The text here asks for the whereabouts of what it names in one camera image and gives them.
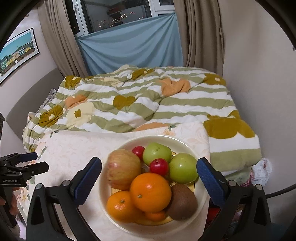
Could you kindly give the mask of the person's left hand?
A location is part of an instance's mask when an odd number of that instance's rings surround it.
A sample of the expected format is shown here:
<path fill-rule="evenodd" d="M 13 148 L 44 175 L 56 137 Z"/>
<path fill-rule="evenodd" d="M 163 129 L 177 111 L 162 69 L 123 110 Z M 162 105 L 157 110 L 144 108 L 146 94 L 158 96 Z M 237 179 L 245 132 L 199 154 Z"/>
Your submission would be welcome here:
<path fill-rule="evenodd" d="M 10 205 L 10 214 L 13 216 L 16 216 L 19 213 L 18 207 L 17 207 L 17 199 L 16 196 L 14 194 L 15 191 L 19 190 L 19 187 L 6 187 L 7 192 L 5 192 L 5 194 L 8 193 L 8 191 L 11 191 L 11 205 Z"/>

